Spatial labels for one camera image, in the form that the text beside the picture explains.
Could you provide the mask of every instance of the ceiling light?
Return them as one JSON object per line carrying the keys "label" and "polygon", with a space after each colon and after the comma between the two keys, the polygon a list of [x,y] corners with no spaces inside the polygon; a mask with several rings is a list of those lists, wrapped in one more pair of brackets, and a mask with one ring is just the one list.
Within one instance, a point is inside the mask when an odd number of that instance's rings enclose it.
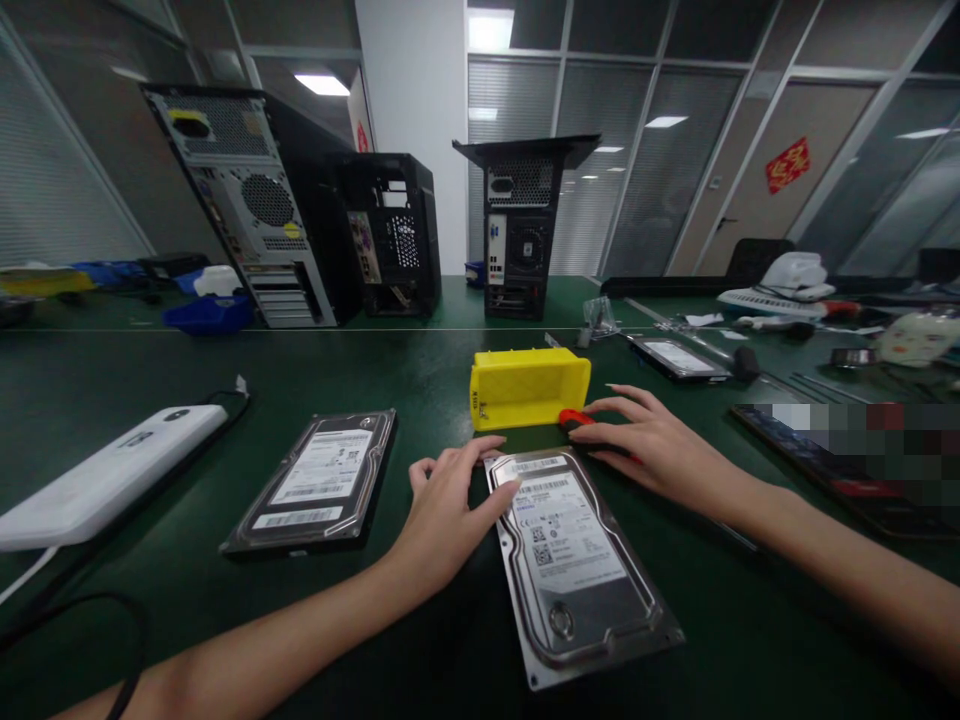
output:
{"label": "ceiling light", "polygon": [[496,108],[467,108],[467,117],[470,120],[496,120]]}
{"label": "ceiling light", "polygon": [[937,137],[938,135],[946,135],[950,132],[949,128],[933,128],[931,130],[918,130],[915,133],[907,133],[906,135],[897,135],[897,138],[902,138],[904,140],[923,140],[928,137]]}
{"label": "ceiling light", "polygon": [[317,95],[337,95],[347,97],[350,91],[333,75],[294,75]]}
{"label": "ceiling light", "polygon": [[471,50],[506,50],[513,34],[513,10],[468,8]]}
{"label": "ceiling light", "polygon": [[673,127],[686,120],[689,115],[661,115],[648,122],[644,127]]}
{"label": "ceiling light", "polygon": [[135,70],[130,70],[129,68],[120,67],[119,65],[111,65],[110,69],[120,77],[125,77],[129,80],[136,80],[137,82],[150,82],[143,75]]}

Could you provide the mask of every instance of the hard drive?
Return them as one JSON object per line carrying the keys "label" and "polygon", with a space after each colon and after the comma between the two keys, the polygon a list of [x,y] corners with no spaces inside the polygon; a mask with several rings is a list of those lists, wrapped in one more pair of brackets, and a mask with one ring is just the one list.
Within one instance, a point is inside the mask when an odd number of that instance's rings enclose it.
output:
{"label": "hard drive", "polygon": [[484,466],[522,481],[497,534],[531,690],[685,642],[572,448]]}
{"label": "hard drive", "polygon": [[661,374],[678,383],[718,383],[733,377],[729,370],[667,338],[627,336],[630,349]]}
{"label": "hard drive", "polygon": [[360,542],[395,425],[392,409],[314,415],[220,552],[301,555]]}

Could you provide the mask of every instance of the white cable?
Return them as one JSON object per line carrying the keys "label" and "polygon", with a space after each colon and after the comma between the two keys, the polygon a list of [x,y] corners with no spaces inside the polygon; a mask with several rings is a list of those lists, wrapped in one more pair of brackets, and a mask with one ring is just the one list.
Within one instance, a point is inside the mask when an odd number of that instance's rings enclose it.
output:
{"label": "white cable", "polygon": [[10,596],[13,595],[17,590],[22,588],[27,584],[27,581],[40,572],[43,569],[43,566],[46,565],[53,559],[53,556],[57,554],[59,547],[47,548],[43,551],[43,555],[40,556],[40,559],[37,560],[33,567],[27,570],[23,575],[14,580],[13,584],[0,593],[0,605],[3,605],[7,600],[10,599]]}

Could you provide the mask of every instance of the red decoration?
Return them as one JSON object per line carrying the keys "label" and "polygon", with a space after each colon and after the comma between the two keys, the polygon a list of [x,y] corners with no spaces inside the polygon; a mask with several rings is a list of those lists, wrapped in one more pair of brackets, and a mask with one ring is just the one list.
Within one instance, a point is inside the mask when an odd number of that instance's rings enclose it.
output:
{"label": "red decoration", "polygon": [[363,131],[363,125],[357,123],[357,151],[370,152],[370,143],[367,142],[367,134]]}
{"label": "red decoration", "polygon": [[767,163],[767,188],[776,195],[810,169],[810,147],[802,137]]}

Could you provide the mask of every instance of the green table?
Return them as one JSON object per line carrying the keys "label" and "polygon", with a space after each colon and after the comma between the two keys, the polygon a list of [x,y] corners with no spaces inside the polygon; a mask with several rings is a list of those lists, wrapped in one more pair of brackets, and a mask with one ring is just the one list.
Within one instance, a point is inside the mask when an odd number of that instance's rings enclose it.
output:
{"label": "green table", "polygon": [[[428,321],[358,317],[341,330],[250,329],[197,340],[162,328],[159,310],[93,297],[85,308],[41,306],[27,326],[0,332],[0,512],[42,487],[158,409],[232,387],[242,374],[256,397],[240,422],[183,476],[135,515],[62,597],[118,590],[150,613],[150,662],[329,587],[381,557],[410,505],[409,464],[473,435],[468,380],[473,353],[543,347],[543,331],[572,342],[585,278],[551,279],[542,324],[485,320],[481,294],[444,279],[443,305]],[[709,300],[643,301],[662,315],[706,312]],[[625,328],[663,334],[622,301]],[[731,341],[703,331],[729,350]],[[829,347],[852,336],[817,335],[803,346],[752,339],[779,374],[813,374]],[[774,385],[680,387],[640,367],[621,340],[595,344],[590,398],[604,383],[655,392],[682,420],[747,471],[793,487],[853,527],[855,518],[799,479],[727,414],[742,402],[790,402]],[[887,399],[893,389],[861,388]],[[374,524],[361,550],[236,564],[220,542],[263,487],[313,413],[394,407],[398,433]],[[507,452],[560,445],[554,427],[506,433]],[[427,605],[337,661],[276,717],[379,717],[427,706],[464,715],[563,712],[573,698],[646,717],[931,717],[944,694],[838,601],[792,567],[754,556],[712,524],[587,460],[608,504],[679,618],[688,644],[577,683],[531,694],[524,682],[510,599],[491,533],[454,582]],[[486,496],[481,474],[471,502]],[[960,583],[960,548],[884,540]],[[0,608],[19,608],[83,552],[62,550]],[[38,553],[0,556],[0,587]],[[4,717],[39,718],[109,685],[127,668],[132,633],[112,608],[91,606],[3,658]]]}

